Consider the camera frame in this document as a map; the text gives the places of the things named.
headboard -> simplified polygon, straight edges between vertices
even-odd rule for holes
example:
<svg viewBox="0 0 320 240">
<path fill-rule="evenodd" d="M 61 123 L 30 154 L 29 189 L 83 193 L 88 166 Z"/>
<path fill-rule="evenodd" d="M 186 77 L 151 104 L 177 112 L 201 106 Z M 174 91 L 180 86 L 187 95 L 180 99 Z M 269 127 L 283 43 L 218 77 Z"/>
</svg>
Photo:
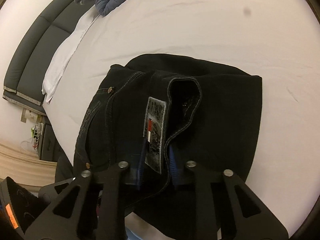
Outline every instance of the headboard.
<svg viewBox="0 0 320 240">
<path fill-rule="evenodd" d="M 93 2 L 78 5 L 73 0 L 53 0 L 42 11 L 12 57 L 4 78 L 4 99 L 45 115 L 42 82 L 53 54 L 93 5 Z"/>
</svg>

white bed sheet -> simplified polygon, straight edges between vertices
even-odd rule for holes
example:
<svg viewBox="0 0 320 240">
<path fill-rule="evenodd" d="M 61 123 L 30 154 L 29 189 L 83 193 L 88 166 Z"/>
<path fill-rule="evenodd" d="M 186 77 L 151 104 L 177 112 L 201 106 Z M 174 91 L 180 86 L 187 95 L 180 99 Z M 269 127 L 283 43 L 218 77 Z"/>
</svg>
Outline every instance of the white bed sheet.
<svg viewBox="0 0 320 240">
<path fill-rule="evenodd" d="M 292 235 L 320 194 L 319 51 L 320 26 L 304 0 L 128 0 L 92 24 L 44 109 L 73 162 L 82 119 L 112 64 L 170 53 L 260 75 L 247 184 Z"/>
</svg>

metal screw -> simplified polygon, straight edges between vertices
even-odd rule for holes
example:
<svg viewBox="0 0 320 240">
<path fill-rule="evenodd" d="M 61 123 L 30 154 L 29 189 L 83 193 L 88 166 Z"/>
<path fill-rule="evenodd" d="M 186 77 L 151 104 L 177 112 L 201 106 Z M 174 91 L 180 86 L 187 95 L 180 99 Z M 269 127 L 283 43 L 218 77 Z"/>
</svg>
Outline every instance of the metal screw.
<svg viewBox="0 0 320 240">
<path fill-rule="evenodd" d="M 119 162 L 118 165 L 119 165 L 120 168 L 126 168 L 126 167 L 128 167 L 129 163 L 127 163 L 127 162 Z"/>
<path fill-rule="evenodd" d="M 81 176 L 84 178 L 90 177 L 91 171 L 88 171 L 88 170 L 82 171 Z"/>
<path fill-rule="evenodd" d="M 226 175 L 227 177 L 231 177 L 233 175 L 233 171 L 232 170 L 224 170 L 223 174 Z"/>
<path fill-rule="evenodd" d="M 186 166 L 189 167 L 189 168 L 193 168 L 193 167 L 195 167 L 196 165 L 197 165 L 197 163 L 194 162 L 194 161 L 188 161 L 188 162 L 186 163 Z"/>
</svg>

brand label patch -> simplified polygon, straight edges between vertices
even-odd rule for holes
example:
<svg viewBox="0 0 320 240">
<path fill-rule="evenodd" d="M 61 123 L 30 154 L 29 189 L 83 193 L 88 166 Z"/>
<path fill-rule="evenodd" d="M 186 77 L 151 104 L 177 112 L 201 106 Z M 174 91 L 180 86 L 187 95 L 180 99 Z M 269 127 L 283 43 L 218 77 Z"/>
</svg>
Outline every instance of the brand label patch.
<svg viewBox="0 0 320 240">
<path fill-rule="evenodd" d="M 147 150 L 145 163 L 160 174 L 165 109 L 166 102 L 149 97 L 143 132 L 143 136 L 146 137 L 150 143 L 150 147 Z"/>
</svg>

dark spot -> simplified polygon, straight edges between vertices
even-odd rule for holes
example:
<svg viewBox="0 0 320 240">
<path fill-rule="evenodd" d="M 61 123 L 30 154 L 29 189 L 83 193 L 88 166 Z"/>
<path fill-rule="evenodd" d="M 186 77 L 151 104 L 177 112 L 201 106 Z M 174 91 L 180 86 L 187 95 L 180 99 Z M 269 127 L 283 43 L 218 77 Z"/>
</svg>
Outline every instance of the dark spot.
<svg viewBox="0 0 320 240">
<path fill-rule="evenodd" d="M 250 17 L 251 16 L 251 9 L 249 7 L 244 7 L 243 8 L 243 14 L 246 17 Z"/>
</svg>

